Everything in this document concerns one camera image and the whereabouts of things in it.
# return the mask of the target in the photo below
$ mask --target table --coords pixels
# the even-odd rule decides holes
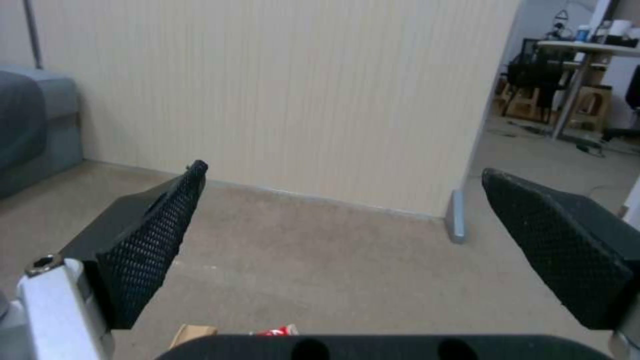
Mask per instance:
[[[578,51],[580,53],[584,53],[584,60],[578,66],[575,72],[573,81],[569,86],[569,91],[566,97],[566,101],[562,107],[562,112],[560,113],[560,116],[558,116],[556,125],[553,128],[551,138],[554,140],[558,139],[558,137],[562,135],[562,131],[566,126],[566,123],[569,121],[569,116],[571,116],[571,112],[573,110],[573,107],[575,106],[575,102],[578,98],[578,93],[580,92],[580,88],[582,88],[582,86],[584,85],[584,77],[587,70],[591,66],[591,62],[593,61],[594,54],[640,57],[640,50],[634,49],[633,47],[624,47],[624,46],[616,46],[616,45],[592,44],[587,42],[569,42],[569,41],[540,41],[538,42],[538,46],[548,47],[551,49],[565,49],[565,50]]]

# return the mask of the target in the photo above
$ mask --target textured rubber pad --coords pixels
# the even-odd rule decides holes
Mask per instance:
[[[205,185],[207,164],[121,197],[61,250],[83,261],[112,329],[130,329],[164,281]]]
[[[556,297],[590,329],[614,329],[637,292],[640,233],[593,200],[494,169],[491,207]]]

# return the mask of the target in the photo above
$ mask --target gray couch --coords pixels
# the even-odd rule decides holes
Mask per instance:
[[[0,172],[0,199],[82,161],[78,101],[73,80],[38,69],[0,66],[0,71],[27,76],[38,84],[45,101],[47,139],[44,152]]]

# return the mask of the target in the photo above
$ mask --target metal pole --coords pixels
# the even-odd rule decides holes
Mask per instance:
[[[571,116],[573,108],[575,107],[575,102],[578,98],[578,94],[580,93],[580,89],[584,84],[584,77],[587,73],[587,70],[589,70],[589,67],[591,66],[592,59],[593,55],[586,53],[584,55],[584,61],[573,77],[573,81],[571,82],[571,85],[569,87],[569,94],[566,97],[566,102],[562,107],[562,112],[558,117],[556,125],[554,126],[554,132],[551,135],[551,139],[553,140],[556,140],[558,136],[562,134],[566,123],[569,121],[569,117]]]

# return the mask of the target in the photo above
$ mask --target gray carpet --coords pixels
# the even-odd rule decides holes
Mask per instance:
[[[522,153],[521,145],[528,147]],[[115,332],[115,358],[153,358],[182,323],[214,325],[222,333],[295,323],[306,333],[555,334],[606,351],[608,334],[582,328],[560,305],[474,177],[486,165],[515,172],[531,165],[505,160],[514,159],[509,153],[533,153],[535,164],[549,165],[538,159],[541,149],[550,149],[548,158],[566,157],[572,171],[583,157],[558,156],[556,145],[537,140],[485,135],[466,188],[465,245],[451,244],[439,220],[209,182],[164,286],[132,331]],[[637,158],[600,163],[618,169],[607,175],[616,186],[635,179],[635,169],[627,169]],[[597,164],[587,159],[585,171],[595,172]],[[533,177],[554,184],[544,176]],[[593,184],[580,180],[580,189],[603,176]],[[0,289],[14,296],[29,260],[59,250],[116,197],[169,177],[85,162],[0,200]],[[209,178],[215,177],[212,168]],[[619,204],[628,191],[599,189],[606,204]]]

